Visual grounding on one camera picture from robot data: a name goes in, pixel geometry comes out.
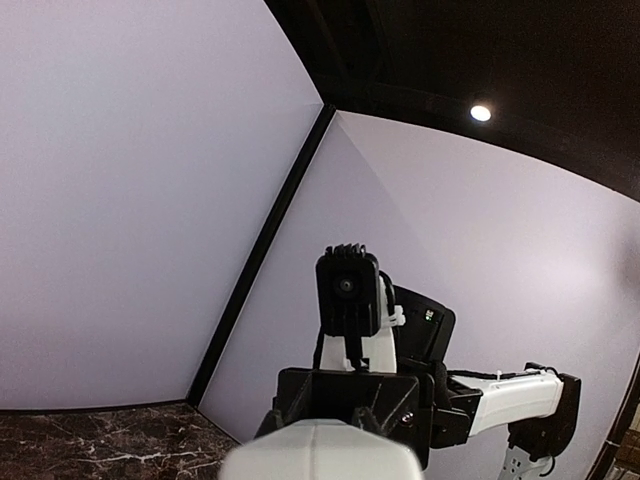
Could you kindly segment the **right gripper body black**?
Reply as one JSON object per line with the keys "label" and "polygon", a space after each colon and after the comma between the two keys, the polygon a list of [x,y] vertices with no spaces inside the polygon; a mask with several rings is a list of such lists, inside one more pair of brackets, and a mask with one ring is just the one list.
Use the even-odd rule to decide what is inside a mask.
{"label": "right gripper body black", "polygon": [[278,374],[272,429],[300,420],[339,420],[410,447],[427,467],[434,392],[429,374],[286,368]]}

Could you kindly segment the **white remote control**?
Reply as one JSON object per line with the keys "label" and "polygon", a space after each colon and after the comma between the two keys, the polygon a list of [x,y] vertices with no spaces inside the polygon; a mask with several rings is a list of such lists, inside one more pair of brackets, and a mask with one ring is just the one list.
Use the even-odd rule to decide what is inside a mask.
{"label": "white remote control", "polygon": [[233,449],[223,480],[411,480],[423,469],[406,445],[338,420],[302,420]]}

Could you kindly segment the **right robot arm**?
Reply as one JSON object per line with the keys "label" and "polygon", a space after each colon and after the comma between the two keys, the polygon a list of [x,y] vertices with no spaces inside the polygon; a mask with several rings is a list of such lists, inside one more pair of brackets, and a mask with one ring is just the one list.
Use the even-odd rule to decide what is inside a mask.
{"label": "right robot arm", "polygon": [[311,368],[278,375],[260,435],[304,420],[332,420],[403,443],[426,466],[433,449],[465,444],[495,427],[509,436],[502,479],[548,476],[573,438],[581,381],[529,362],[520,372],[449,370],[443,363],[455,314],[380,279],[380,328],[362,337],[356,372],[345,341],[323,322]]}

